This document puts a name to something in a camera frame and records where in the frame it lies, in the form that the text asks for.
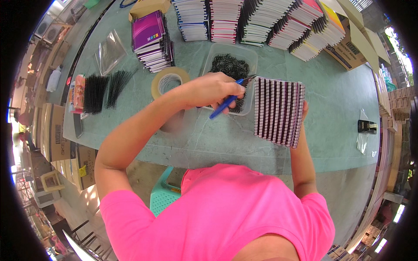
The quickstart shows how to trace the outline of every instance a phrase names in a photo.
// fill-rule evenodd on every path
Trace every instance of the plastic bag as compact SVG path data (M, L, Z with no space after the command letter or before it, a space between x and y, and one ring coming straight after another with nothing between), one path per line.
M107 75L125 57L126 51L115 30L112 30L106 40L99 43L99 49L94 53L101 76Z
M51 76L49 77L48 84L46 86L46 91L49 91L49 92L55 91L58 86L58 81L60 77L61 77L61 67L58 66L58 68L55 69L52 72Z
M360 111L360 119L368 121L369 118L367 117L364 109ZM369 134L366 133L359 133L357 136L357 149L362 153L366 154L366 147L367 147L367 140L369 139Z

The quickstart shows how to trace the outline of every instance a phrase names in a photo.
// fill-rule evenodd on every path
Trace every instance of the green plastic chair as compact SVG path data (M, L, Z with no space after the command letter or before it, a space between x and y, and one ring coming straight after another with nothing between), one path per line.
M173 167L167 167L151 191L150 209L155 217L181 196L180 188L166 183L172 170Z

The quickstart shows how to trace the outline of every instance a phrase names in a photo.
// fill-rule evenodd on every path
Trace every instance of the table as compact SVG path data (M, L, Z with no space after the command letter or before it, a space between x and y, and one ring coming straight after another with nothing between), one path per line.
M79 139L75 137L73 116L66 110L64 137L94 149L99 149L106 135L118 124L153 100L150 83L155 74L144 69L131 51L128 13L129 8L120 9L118 3L110 7L89 38L74 72L74 77L81 73L89 76L98 72L93 53L113 29L127 51L127 56L115 70L133 71L135 67L140 67L119 96L117 109L103 109L99 115L84 119L84 133ZM200 76L212 43L185 43L177 29L172 8L166 17L170 38L174 41L176 66L184 68L191 79ZM305 128L317 172L344 170L377 162L375 151L379 148L379 134L369 136L365 155L357 150L356 144L361 109L370 121L380 124L376 88L369 67L363 65L346 71L325 52L304 62L286 51L269 46L241 46L258 53L259 76L305 84L309 103ZM187 129L183 133L174 135L157 131L136 159L182 168L231 163L246 165L265 174L291 173L289 149L253 135L254 106L244 117L222 115L212 121L209 120L210 112L204 108L187 111Z

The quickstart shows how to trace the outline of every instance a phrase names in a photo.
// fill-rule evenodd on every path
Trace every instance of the floor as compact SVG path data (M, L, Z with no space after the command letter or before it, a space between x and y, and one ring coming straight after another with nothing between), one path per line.
M151 190L165 168L166 166L162 165L134 161L127 169L129 182L134 192L148 207ZM317 173L318 191L325 197L334 221L335 244L345 245L352 235L370 193L375 168L376 165L371 164L349 170ZM184 172L185 169L175 168L167 182L179 187ZM291 175L280 175L279 178L292 189ZM94 231L99 240L93 247L99 243L102 246L108 246L109 240L98 209L96 186L79 192L64 177L60 179L66 188L61 190L62 198L55 203L57 211L67 219L71 229L89 219L89 223L79 230L79 236L84 237ZM113 255L110 256L110 261L114 260Z

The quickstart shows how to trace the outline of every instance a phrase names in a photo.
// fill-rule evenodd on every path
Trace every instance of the purple notebook cover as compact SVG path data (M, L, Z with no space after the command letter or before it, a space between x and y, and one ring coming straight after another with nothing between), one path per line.
M135 20L132 30L134 50L158 42L163 37L163 34L165 34L165 31L161 19L161 11L155 11Z

